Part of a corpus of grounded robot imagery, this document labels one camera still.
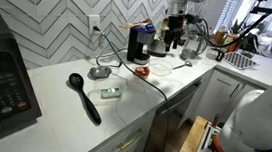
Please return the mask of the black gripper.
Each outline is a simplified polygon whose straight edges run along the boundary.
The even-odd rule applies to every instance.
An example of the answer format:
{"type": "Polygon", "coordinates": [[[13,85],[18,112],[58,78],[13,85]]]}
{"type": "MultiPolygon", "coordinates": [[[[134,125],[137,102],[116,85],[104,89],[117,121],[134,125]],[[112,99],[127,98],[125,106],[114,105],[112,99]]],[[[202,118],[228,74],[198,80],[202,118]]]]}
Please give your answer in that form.
{"type": "Polygon", "coordinates": [[[176,16],[172,15],[169,17],[168,20],[168,27],[169,27],[169,38],[165,41],[166,52],[170,52],[170,44],[171,41],[174,40],[174,46],[178,45],[180,42],[180,35],[183,27],[184,17],[182,15],[176,16]]]}

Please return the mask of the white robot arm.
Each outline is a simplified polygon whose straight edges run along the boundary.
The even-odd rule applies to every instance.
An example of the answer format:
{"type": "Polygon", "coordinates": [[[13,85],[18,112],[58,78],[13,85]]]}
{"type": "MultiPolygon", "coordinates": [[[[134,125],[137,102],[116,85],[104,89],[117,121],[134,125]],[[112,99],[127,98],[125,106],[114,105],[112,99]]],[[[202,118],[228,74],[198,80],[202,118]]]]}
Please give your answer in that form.
{"type": "Polygon", "coordinates": [[[272,86],[245,94],[208,147],[200,152],[272,149],[272,86]]]}

